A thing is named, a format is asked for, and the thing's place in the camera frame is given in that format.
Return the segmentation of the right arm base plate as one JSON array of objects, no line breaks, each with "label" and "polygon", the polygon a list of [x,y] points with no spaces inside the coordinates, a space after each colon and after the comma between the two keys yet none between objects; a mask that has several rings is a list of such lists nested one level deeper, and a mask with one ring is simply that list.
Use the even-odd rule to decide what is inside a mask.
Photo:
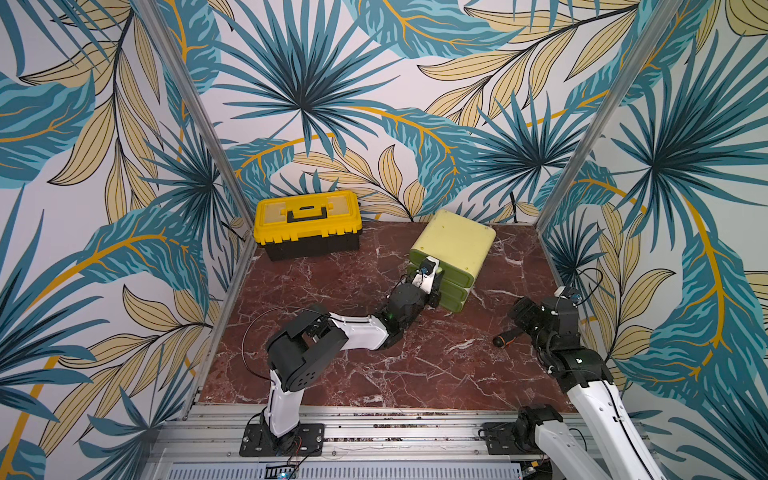
[{"label": "right arm base plate", "polygon": [[543,455],[536,443],[538,425],[526,422],[488,422],[478,430],[489,455]]}]

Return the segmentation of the green top drawer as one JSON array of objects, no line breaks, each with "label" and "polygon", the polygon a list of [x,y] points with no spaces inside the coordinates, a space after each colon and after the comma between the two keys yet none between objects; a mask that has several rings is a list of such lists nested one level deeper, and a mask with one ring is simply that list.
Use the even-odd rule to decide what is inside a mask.
[{"label": "green top drawer", "polygon": [[439,267],[444,271],[444,283],[451,283],[464,289],[474,286],[483,264],[483,259],[465,260],[456,255],[446,255],[445,257],[432,255],[432,258],[439,261]]}]

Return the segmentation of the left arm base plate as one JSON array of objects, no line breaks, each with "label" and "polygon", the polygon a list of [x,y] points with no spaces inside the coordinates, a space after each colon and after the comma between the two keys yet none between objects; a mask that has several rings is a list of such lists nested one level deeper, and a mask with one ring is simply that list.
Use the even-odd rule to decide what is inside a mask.
[{"label": "left arm base plate", "polygon": [[319,456],[324,444],[325,425],[299,423],[287,434],[277,437],[264,424],[245,427],[239,456],[244,458]]}]

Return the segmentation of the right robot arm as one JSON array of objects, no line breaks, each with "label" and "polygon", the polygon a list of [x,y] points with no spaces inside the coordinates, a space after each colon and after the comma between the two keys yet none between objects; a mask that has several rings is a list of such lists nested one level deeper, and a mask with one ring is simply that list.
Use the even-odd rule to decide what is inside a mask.
[{"label": "right robot arm", "polygon": [[523,297],[509,317],[516,331],[531,339],[539,364],[580,414],[603,462],[577,442],[551,405],[520,410],[512,427],[515,446],[543,454],[567,479],[663,479],[603,357],[581,343],[575,297],[567,287],[540,303]]}]

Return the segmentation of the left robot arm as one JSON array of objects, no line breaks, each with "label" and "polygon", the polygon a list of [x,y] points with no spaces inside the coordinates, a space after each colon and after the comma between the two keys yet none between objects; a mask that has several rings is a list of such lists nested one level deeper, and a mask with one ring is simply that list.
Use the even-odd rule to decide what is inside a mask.
[{"label": "left robot arm", "polygon": [[304,391],[347,350],[386,350],[400,342],[425,308],[439,305],[443,269],[429,257],[397,283],[383,305],[363,317],[316,304],[305,308],[267,343],[270,393],[261,426],[275,442],[293,439]]}]

